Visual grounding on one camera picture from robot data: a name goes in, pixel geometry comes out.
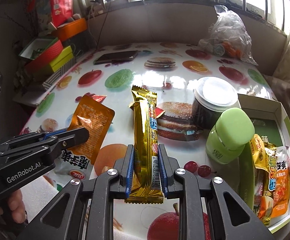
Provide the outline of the person's left hand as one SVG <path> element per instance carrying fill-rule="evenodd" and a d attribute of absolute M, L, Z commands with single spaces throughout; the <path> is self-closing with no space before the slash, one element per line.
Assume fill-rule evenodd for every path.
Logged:
<path fill-rule="evenodd" d="M 23 202 L 23 195 L 21 190 L 14 191 L 7 200 L 8 211 L 11 214 L 13 220 L 20 224 L 25 222 L 26 211 Z M 2 207 L 0 206 L 0 215 L 4 213 Z"/>

